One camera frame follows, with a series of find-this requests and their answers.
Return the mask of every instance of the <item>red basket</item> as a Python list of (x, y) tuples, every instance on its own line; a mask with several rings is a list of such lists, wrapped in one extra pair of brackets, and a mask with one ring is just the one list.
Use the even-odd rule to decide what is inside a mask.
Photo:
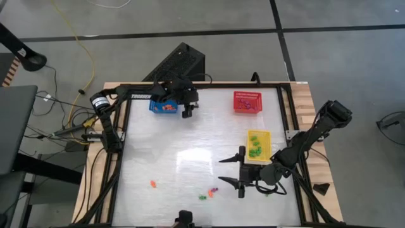
[(242, 113), (262, 111), (260, 92), (234, 92), (234, 110)]

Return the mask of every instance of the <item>blue basket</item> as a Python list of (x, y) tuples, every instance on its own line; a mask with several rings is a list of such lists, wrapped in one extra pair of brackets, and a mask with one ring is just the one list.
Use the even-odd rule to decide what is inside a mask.
[(177, 102), (171, 100), (164, 103), (151, 101), (149, 104), (149, 110), (153, 111), (154, 113), (176, 113)]

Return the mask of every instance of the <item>gray floor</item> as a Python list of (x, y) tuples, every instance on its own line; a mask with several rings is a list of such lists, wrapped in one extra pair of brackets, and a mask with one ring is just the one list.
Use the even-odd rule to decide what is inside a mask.
[[(119, 5), (126, 0), (99, 0)], [(402, 1), (277, 0), (284, 28), (389, 25), (405, 22)], [(79, 35), (275, 28), (267, 0), (141, 1), (122, 9), (104, 9), (82, 0), (57, 0)], [(8, 1), (0, 13), (19, 37), (59, 37), (71, 33), (48, 0)], [(296, 80), (308, 81), (315, 106), (338, 99), (353, 111), (353, 121), (325, 141), (344, 220), (350, 224), (403, 227), (405, 149), (385, 139), (375, 127), (384, 115), (405, 109), (405, 30), (286, 34)], [(88, 94), (107, 81), (142, 80), (180, 42), (206, 55), (206, 71), (215, 80), (288, 80), (276, 34), (85, 41), (96, 62), (96, 79)], [(72, 102), (90, 78), (90, 61), (75, 42), (27, 43), (46, 55), (58, 71), (58, 95)], [(13, 86), (36, 84), (53, 94), (53, 72), (16, 73)], [(89, 105), (89, 96), (79, 104)], [(38, 99), (37, 110), (50, 103)], [(46, 132), (60, 128), (59, 106), (30, 124)], [(22, 149), (54, 153), (51, 142), (24, 140)], [(73, 201), (34, 207), (31, 227), (68, 222)], [(56, 215), (57, 218), (43, 215)]]

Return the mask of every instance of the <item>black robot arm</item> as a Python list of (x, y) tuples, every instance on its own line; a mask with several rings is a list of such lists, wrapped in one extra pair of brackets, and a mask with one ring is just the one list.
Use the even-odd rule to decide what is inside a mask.
[[(244, 146), (241, 146), (239, 153), (234, 157), (220, 161), (240, 162), (239, 180), (229, 177), (219, 177), (219, 179), (233, 185), (235, 189), (239, 190), (239, 198), (243, 198), (245, 187), (251, 186), (256, 187), (256, 189), (263, 194), (285, 194), (285, 189), (279, 181), (282, 176), (288, 177), (292, 174), (293, 178), (295, 178), (308, 195), (309, 200), (315, 205), (324, 221), (339, 224), (339, 222), (324, 209), (312, 193), (312, 190), (310, 190), (305, 183), (304, 178), (295, 170), (299, 158), (303, 156), (304, 151), (309, 150), (312, 144), (319, 140), (320, 137), (327, 137), (332, 129), (345, 127), (351, 121), (351, 114), (352, 112), (338, 101), (328, 101), (316, 114), (312, 127), (306, 132), (296, 134), (286, 148), (277, 151), (275, 155), (270, 158), (272, 161), (271, 164), (245, 164), (244, 156), (246, 149)], [(273, 186), (273, 189), (259, 186), (258, 181), (264, 181), (267, 185)], [(277, 191), (279, 186), (283, 189), (283, 192)]]
[[(116, 95), (113, 104), (107, 96)], [(192, 116), (194, 105), (198, 101), (198, 93), (192, 82), (186, 78), (175, 78), (171, 82), (150, 85), (121, 84), (114, 89), (102, 90), (90, 98), (96, 115), (103, 126), (101, 142), (107, 153), (120, 153), (123, 146), (116, 130), (111, 123), (111, 114), (128, 99), (151, 99), (155, 102), (174, 100), (179, 105), (184, 105), (183, 118)]]

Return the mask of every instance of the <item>yellow bin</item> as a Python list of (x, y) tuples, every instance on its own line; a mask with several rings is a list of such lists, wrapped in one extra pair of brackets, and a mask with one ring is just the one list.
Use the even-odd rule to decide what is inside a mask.
[[(251, 161), (261, 161), (268, 162), (271, 157), (271, 141), (270, 141), (270, 131), (267, 130), (248, 130), (247, 131), (247, 148), (246, 154), (247, 159)], [(250, 150), (257, 149), (261, 147), (261, 154), (259, 156), (250, 157)]]

